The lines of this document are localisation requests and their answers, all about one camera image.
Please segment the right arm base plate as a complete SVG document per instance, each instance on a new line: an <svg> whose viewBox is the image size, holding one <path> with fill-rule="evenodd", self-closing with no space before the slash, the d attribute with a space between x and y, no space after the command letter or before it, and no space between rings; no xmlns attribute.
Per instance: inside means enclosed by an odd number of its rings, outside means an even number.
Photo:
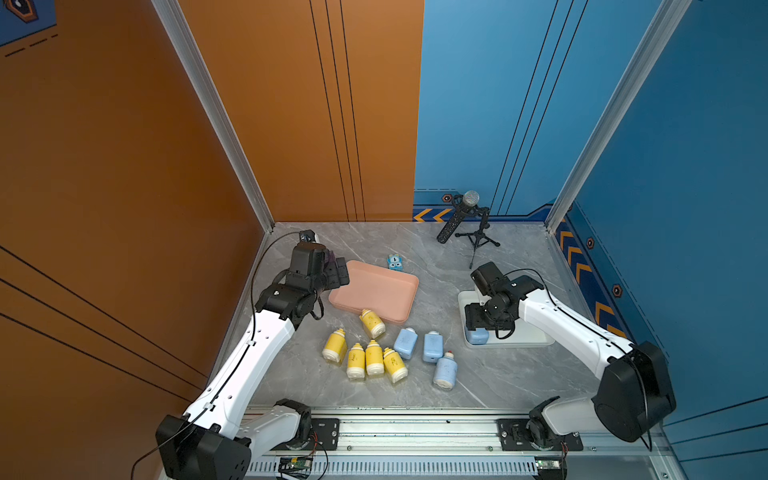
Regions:
<svg viewBox="0 0 768 480"><path fill-rule="evenodd" d="M501 418L497 434L504 451L579 452L584 449L577 432L557 435L542 421L530 418Z"/></svg>

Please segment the blue sharpener with red cap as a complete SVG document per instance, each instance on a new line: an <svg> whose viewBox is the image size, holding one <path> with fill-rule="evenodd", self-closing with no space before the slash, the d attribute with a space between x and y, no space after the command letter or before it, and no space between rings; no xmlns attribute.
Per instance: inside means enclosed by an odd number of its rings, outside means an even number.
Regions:
<svg viewBox="0 0 768 480"><path fill-rule="evenodd" d="M452 390L456 384L458 364L452 351L447 351L436 363L433 384L443 390Z"/></svg>

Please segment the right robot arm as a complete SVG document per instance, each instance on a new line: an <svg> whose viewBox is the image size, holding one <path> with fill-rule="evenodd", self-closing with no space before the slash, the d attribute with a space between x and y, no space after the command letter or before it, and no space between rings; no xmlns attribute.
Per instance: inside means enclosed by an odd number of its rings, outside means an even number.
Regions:
<svg viewBox="0 0 768 480"><path fill-rule="evenodd" d="M528 414L524 442L538 450L563 449L581 433L608 432L651 448L651 430L676 408L661 349L635 343L560 303L534 269L502 273L493 262L475 269L472 291L459 295L466 342L474 348L542 347L554 343L598 379L593 396L549 398Z"/></svg>

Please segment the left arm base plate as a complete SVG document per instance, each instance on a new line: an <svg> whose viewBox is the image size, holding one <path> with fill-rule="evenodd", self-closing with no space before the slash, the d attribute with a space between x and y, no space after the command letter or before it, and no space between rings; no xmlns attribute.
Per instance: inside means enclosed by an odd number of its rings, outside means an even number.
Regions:
<svg viewBox="0 0 768 480"><path fill-rule="evenodd" d="M309 451L320 448L321 450L331 452L338 448L339 438L339 418L313 417L309 429L300 429L294 439L279 444L275 447L275 450Z"/></svg>

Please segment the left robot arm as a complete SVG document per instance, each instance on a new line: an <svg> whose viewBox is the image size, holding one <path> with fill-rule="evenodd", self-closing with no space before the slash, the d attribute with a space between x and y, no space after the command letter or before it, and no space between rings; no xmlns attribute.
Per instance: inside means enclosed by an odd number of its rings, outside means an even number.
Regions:
<svg viewBox="0 0 768 480"><path fill-rule="evenodd" d="M289 266L250 297L250 324L221 369L182 416L168 415L158 426L157 449L168 478L242 479L254 457L278 446L310 444L311 409L300 402L280 400L250 422L244 416L303 319L324 316L322 293L349 281L345 259L319 243L313 231L300 231Z"/></svg>

